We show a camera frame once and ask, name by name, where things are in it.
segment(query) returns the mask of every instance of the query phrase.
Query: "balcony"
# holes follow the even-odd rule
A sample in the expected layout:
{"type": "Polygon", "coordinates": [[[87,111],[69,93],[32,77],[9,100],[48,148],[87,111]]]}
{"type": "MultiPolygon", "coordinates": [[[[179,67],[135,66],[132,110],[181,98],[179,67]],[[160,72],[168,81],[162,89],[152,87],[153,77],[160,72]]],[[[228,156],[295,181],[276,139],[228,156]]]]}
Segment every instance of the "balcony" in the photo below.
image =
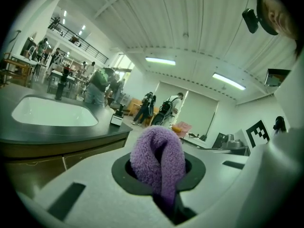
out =
{"type": "Polygon", "coordinates": [[[72,32],[67,27],[61,23],[54,23],[54,19],[51,18],[48,29],[62,36],[64,39],[78,46],[84,52],[88,53],[90,56],[98,59],[103,64],[107,62],[107,58],[104,54],[98,51],[95,47],[91,46],[84,39],[82,39],[77,33],[72,32]]]}

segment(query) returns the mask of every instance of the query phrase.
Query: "black faucet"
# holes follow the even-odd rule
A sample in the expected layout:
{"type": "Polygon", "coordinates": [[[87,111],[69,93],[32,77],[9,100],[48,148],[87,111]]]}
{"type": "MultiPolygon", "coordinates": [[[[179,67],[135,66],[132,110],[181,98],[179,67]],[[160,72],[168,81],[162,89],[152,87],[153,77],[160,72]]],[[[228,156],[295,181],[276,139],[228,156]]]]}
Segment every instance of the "black faucet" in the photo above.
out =
{"type": "Polygon", "coordinates": [[[58,83],[58,88],[57,88],[57,92],[56,92],[56,95],[55,95],[55,100],[57,100],[57,101],[61,101],[61,96],[62,96],[63,89],[67,85],[68,73],[69,73],[69,70],[67,68],[63,68],[63,73],[62,73],[62,76],[61,76],[60,81],[58,83]]]}

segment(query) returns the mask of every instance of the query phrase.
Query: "purple towel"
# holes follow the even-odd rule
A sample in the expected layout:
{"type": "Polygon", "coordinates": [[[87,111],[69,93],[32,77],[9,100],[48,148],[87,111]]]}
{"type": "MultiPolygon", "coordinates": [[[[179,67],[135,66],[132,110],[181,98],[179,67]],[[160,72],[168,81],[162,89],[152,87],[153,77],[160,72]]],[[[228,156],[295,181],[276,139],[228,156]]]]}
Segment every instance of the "purple towel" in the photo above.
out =
{"type": "Polygon", "coordinates": [[[186,175],[185,156],[175,132],[161,126],[147,128],[130,157],[138,180],[149,184],[164,205],[172,208],[176,183],[186,175]]]}

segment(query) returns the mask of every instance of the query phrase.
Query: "black countertop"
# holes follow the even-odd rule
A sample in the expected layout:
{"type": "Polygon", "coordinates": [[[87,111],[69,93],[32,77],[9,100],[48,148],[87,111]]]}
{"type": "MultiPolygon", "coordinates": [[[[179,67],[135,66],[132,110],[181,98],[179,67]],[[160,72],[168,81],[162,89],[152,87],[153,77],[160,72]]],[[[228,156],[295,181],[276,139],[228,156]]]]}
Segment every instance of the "black countertop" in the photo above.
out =
{"type": "Polygon", "coordinates": [[[0,142],[15,144],[54,144],[72,143],[113,136],[132,131],[124,123],[110,124],[112,111],[94,104],[62,98],[60,102],[87,108],[98,120],[95,126],[65,127],[20,123],[12,117],[19,102],[29,96],[54,100],[55,95],[46,94],[30,88],[10,84],[0,89],[0,142]]]}

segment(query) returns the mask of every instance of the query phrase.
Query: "white sink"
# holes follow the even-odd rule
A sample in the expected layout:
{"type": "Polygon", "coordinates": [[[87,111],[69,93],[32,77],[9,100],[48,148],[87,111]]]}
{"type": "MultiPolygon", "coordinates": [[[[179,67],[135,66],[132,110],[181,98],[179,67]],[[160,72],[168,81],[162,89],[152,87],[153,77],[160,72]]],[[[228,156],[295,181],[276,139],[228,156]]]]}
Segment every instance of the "white sink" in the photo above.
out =
{"type": "Polygon", "coordinates": [[[24,124],[46,126],[94,126],[98,123],[84,107],[37,97],[23,98],[12,117],[24,124]]]}

